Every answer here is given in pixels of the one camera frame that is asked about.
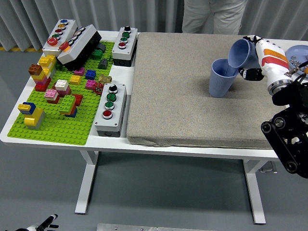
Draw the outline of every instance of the stacked cups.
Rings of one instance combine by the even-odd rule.
[[[255,44],[243,38],[232,45],[228,59],[217,59],[212,63],[208,90],[211,96],[223,97],[238,75],[239,68],[260,68]]]

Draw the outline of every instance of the gray curtain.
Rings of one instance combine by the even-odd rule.
[[[78,26],[118,31],[130,25],[140,32],[181,32],[183,0],[1,0],[0,43],[9,50],[41,48],[59,19]],[[248,0],[240,34],[307,40],[307,0]],[[209,25],[203,32],[211,33]]]

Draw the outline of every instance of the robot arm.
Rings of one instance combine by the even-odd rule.
[[[302,83],[306,74],[294,81],[291,77],[308,61],[289,71],[282,48],[258,36],[244,38],[256,44],[261,74],[267,77],[268,92],[274,105],[287,107],[263,122],[261,130],[285,169],[308,178],[308,84]],[[261,78],[254,75],[256,70],[239,71],[247,80]]]
[[[58,228],[58,225],[51,225],[51,223],[58,217],[57,214],[49,216],[43,223],[39,226],[32,225],[26,229],[17,229],[16,231],[44,231],[46,228]]]

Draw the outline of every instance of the white stand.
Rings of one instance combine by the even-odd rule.
[[[255,224],[260,225],[266,223],[256,178],[256,171],[258,171],[266,163],[266,160],[243,160],[254,222]]]
[[[91,186],[95,174],[95,168],[99,152],[80,150],[83,158],[87,162],[85,174],[80,187],[75,213],[85,214],[88,207],[88,200],[91,193]]]

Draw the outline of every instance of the gray floor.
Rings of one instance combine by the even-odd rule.
[[[27,82],[37,52],[0,51],[0,129]],[[78,151],[0,142],[0,230],[59,215],[58,231],[95,231],[98,223],[214,231],[308,230],[308,180],[257,174],[266,225],[254,225],[242,162],[103,153],[86,215],[74,214],[86,162]]]

